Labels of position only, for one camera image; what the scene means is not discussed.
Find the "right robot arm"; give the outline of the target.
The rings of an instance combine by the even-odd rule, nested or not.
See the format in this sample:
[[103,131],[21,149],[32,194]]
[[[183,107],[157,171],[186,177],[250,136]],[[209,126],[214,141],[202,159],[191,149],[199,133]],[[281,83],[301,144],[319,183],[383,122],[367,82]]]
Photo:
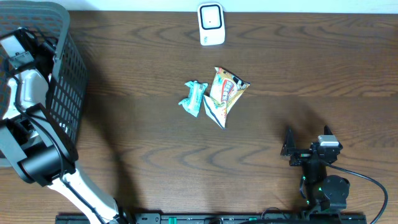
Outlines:
[[290,166],[302,168],[300,193],[307,200],[308,208],[302,212],[306,220],[317,215],[339,216],[347,206],[350,183],[338,175],[328,175],[326,167],[337,160],[343,149],[328,126],[308,148],[295,145],[293,131],[287,128],[281,156],[289,156]]

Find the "light green snack packet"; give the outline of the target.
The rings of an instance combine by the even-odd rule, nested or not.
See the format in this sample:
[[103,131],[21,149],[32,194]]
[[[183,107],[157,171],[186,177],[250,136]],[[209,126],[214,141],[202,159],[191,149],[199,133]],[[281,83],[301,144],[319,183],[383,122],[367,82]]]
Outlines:
[[183,106],[186,112],[190,113],[194,117],[197,117],[200,112],[201,101],[208,84],[199,83],[197,81],[189,81],[186,82],[185,85],[190,88],[190,92],[188,97],[182,99],[178,104]]

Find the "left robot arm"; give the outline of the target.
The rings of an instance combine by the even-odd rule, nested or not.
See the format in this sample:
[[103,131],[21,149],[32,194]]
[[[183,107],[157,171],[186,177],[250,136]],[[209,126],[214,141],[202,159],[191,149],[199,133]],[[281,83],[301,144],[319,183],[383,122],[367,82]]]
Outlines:
[[19,177],[69,199],[90,223],[133,223],[78,164],[76,137],[88,74],[61,38],[20,27],[1,37],[10,89],[1,152]]

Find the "large yellow snack bag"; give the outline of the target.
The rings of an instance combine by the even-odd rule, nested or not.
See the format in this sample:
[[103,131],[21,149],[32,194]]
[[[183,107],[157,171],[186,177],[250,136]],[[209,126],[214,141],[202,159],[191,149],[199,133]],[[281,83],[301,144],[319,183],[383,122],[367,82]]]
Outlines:
[[225,129],[228,113],[250,83],[221,67],[215,67],[215,70],[210,95],[205,95],[203,102],[206,115],[221,129]]

